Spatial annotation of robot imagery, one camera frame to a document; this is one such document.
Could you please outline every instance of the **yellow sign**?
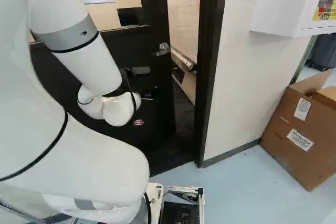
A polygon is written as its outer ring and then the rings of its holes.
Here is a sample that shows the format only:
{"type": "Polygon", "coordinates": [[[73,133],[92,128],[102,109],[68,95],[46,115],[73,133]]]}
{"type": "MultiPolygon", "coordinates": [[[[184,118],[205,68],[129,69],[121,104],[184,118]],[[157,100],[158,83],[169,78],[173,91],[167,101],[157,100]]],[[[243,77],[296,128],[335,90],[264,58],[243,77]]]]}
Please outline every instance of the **yellow sign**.
{"type": "Polygon", "coordinates": [[[336,20],[336,0],[320,0],[313,20],[336,20]]]}

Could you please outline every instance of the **light blue floor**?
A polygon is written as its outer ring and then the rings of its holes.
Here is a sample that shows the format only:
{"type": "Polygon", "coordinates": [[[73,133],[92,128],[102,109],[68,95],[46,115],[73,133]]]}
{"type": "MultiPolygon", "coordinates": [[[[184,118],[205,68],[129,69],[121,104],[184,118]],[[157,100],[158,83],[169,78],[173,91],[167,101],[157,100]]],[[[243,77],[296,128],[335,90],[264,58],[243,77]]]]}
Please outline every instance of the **light blue floor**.
{"type": "Polygon", "coordinates": [[[206,224],[336,223],[336,177],[309,193],[260,146],[206,169],[189,163],[151,182],[204,187],[206,224]]]}

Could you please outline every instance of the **white wall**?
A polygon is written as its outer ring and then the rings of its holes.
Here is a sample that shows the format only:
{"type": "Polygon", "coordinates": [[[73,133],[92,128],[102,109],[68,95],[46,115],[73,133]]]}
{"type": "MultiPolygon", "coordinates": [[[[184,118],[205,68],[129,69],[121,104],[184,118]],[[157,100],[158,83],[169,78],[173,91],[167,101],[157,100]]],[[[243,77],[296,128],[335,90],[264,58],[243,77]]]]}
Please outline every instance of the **white wall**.
{"type": "Polygon", "coordinates": [[[170,42],[197,62],[200,0],[167,0],[170,42]]]}
{"type": "Polygon", "coordinates": [[[255,2],[225,3],[204,160],[261,137],[310,40],[250,32],[255,2]]]}

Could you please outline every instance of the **door handle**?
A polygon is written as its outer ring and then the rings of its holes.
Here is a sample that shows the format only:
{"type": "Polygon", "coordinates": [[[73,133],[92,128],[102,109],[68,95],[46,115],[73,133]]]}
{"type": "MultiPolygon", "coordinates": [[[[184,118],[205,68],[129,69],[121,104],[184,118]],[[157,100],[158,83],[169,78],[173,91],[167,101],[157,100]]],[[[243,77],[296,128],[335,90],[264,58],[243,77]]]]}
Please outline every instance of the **door handle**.
{"type": "Polygon", "coordinates": [[[166,55],[171,52],[169,45],[166,42],[163,42],[159,45],[159,51],[152,53],[154,56],[166,55]]]}

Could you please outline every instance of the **dark floor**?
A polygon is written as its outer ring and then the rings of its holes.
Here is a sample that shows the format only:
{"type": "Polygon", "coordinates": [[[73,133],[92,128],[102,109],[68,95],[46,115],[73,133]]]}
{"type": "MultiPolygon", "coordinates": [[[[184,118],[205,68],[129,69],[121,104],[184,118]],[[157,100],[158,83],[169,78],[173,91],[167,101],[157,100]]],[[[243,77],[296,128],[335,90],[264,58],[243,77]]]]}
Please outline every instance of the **dark floor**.
{"type": "Polygon", "coordinates": [[[146,154],[151,176],[193,160],[194,105],[173,80],[176,132],[171,141],[146,154]]]}

